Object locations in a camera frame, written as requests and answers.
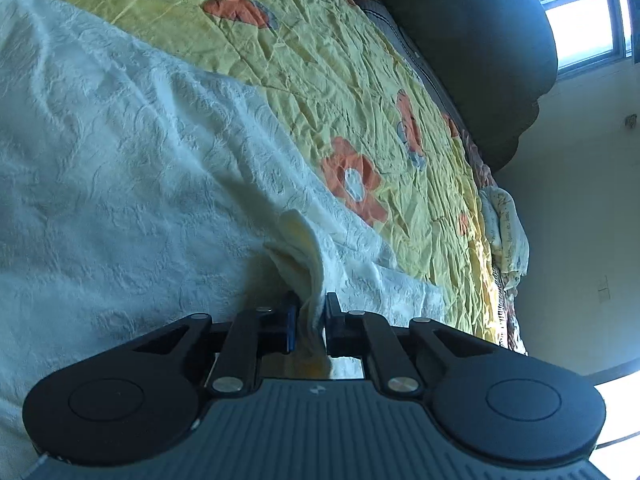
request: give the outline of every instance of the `circular pad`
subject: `circular pad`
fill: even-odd
[[[552,416],[560,409],[560,395],[551,386],[531,379],[511,379],[494,384],[486,402],[499,415],[533,422]]]
[[[604,401],[584,377],[507,350],[454,362],[431,407],[463,447],[519,465],[588,457],[605,418]]]
[[[22,420],[39,452],[114,466],[171,447],[198,407],[195,388],[170,359],[114,350],[41,380],[24,401]]]
[[[142,389],[122,379],[98,379],[83,384],[69,397],[69,407],[79,417],[95,422],[126,418],[145,400]]]

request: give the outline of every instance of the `screw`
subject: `screw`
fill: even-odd
[[[219,377],[215,381],[211,387],[220,392],[221,394],[234,394],[242,390],[244,383],[238,379],[237,377]]]
[[[389,379],[389,382],[386,385],[389,389],[399,394],[408,394],[414,392],[420,387],[418,381],[411,377],[394,377]]]

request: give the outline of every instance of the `white textured bedspread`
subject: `white textured bedspread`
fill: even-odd
[[[188,313],[293,288],[307,348],[328,290],[395,324],[440,317],[255,89],[57,0],[0,9],[2,480],[34,460],[39,379]]]

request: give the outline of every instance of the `cloth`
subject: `cloth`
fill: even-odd
[[[489,241],[491,254],[502,254],[502,239],[500,238],[500,219],[494,209],[494,205],[489,200],[485,189],[479,189],[478,195],[482,202],[482,217],[484,218],[484,234]]]
[[[308,165],[443,289],[448,324],[494,341],[476,186],[440,112],[352,0],[65,0],[169,54],[255,86]]]
[[[491,169],[482,160],[478,147],[469,132],[464,128],[460,130],[460,139],[465,147],[466,160],[471,166],[478,189],[486,186],[497,186],[494,176],[491,174]]]
[[[482,211],[494,209],[500,224],[500,249],[494,253],[496,264],[504,278],[504,290],[515,289],[529,267],[529,241],[522,228],[513,198],[497,186],[488,186],[480,190]],[[486,225],[491,225],[493,216],[490,211],[484,217]]]
[[[498,267],[495,264],[492,265],[492,269],[494,271],[494,282],[498,287],[498,319],[500,320],[500,330],[498,330],[500,339],[498,339],[498,342],[496,344],[504,348],[509,348],[508,331],[507,331],[508,313],[505,309],[505,304],[504,304],[505,295],[504,295],[504,287],[502,285],[502,275],[500,274],[500,269],[498,269]]]
[[[517,290],[511,288],[504,294],[504,310],[507,313],[507,346],[514,352],[529,355],[520,336],[520,324],[513,304],[516,293]]]
[[[20,407],[39,379],[191,312],[293,288],[308,357],[327,291],[442,319],[260,92],[58,0],[0,6],[0,478],[35,458]]]

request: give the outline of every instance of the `white wall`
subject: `white wall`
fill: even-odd
[[[516,298],[524,343],[581,374],[640,357],[640,124],[623,124],[636,112],[631,60],[560,81],[496,175],[531,246]]]

